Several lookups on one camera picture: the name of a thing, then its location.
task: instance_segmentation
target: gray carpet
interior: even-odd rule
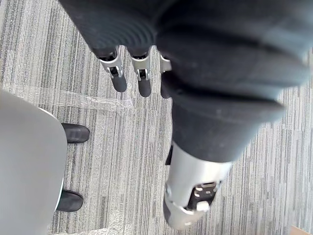
[[[291,225],[313,233],[312,83],[281,95],[286,116],[262,127],[210,213],[177,232],[162,212],[171,101],[159,95],[157,53],[146,99],[121,53],[129,86],[117,94],[56,0],[0,0],[1,86],[91,130],[90,141],[68,146],[65,172],[65,188],[85,203],[76,213],[55,213],[50,234],[287,235]]]

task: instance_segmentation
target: metal finger segment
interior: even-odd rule
[[[127,89],[126,79],[123,72],[123,64],[118,52],[118,46],[107,49],[107,54],[99,60],[104,69],[110,74],[113,86],[117,92]]]

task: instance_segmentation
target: plastic sheet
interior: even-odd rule
[[[127,95],[127,93],[125,94],[125,99],[120,100],[20,84],[0,84],[0,87],[34,105],[70,106],[82,109],[113,111],[119,114],[135,112],[132,97]]]

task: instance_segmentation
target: robotic hand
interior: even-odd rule
[[[282,116],[281,90],[310,78],[302,63],[313,41],[310,0],[59,2],[119,92],[118,46],[130,52],[143,97],[151,92],[149,48],[160,51],[161,94],[173,100],[164,217],[175,229],[209,210],[259,126]]]

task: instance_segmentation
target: black shoe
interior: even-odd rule
[[[67,143],[83,143],[89,139],[90,130],[82,125],[62,123]]]
[[[77,192],[63,189],[61,198],[57,207],[57,211],[61,212],[75,212],[83,205],[84,199],[82,195]]]

